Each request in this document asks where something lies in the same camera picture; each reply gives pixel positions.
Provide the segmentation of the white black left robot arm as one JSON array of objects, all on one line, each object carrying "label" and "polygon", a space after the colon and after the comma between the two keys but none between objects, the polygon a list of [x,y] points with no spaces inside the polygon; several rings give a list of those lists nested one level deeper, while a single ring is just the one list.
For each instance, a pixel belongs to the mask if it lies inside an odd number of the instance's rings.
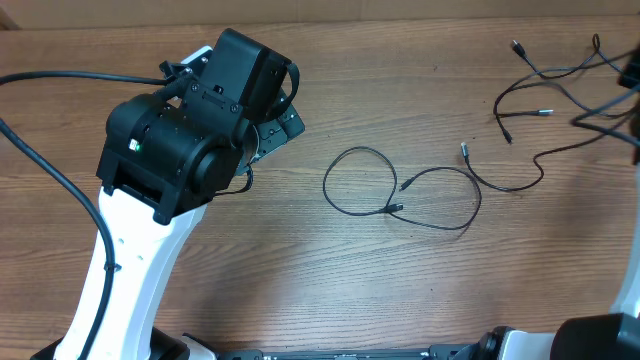
[{"label": "white black left robot arm", "polygon": [[110,232],[94,248],[74,319],[42,359],[211,359],[204,341],[171,337],[155,317],[172,268],[207,205],[237,176],[303,133],[294,62],[233,30],[178,63],[165,86],[118,105],[97,175]]}]

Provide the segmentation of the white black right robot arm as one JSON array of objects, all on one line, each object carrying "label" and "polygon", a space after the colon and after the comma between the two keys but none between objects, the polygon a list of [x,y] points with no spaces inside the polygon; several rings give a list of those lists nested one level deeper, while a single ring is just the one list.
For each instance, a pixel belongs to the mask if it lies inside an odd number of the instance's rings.
[{"label": "white black right robot arm", "polygon": [[[632,164],[639,165],[639,106],[619,113],[606,111],[639,92],[639,50],[625,54],[629,59],[621,68],[601,51],[597,34],[592,36],[593,53],[574,67],[540,70],[528,57],[524,47],[517,41],[512,50],[531,68],[532,76],[540,78],[540,86],[555,86],[568,99],[573,96],[561,87],[558,79],[578,71],[597,66],[593,57],[601,59],[600,65],[608,65],[619,74],[618,84],[627,89],[623,95],[608,103],[591,109],[580,102],[575,105],[584,113],[573,118],[570,124],[594,131],[589,140],[547,150],[534,155],[532,162],[540,157],[594,143],[604,137],[612,137],[633,146]],[[634,231],[631,253],[623,283],[610,310],[605,315],[572,318],[565,321],[554,333],[529,333],[510,327],[497,327],[485,333],[475,344],[459,349],[455,359],[637,359],[639,357],[639,231]]]}]

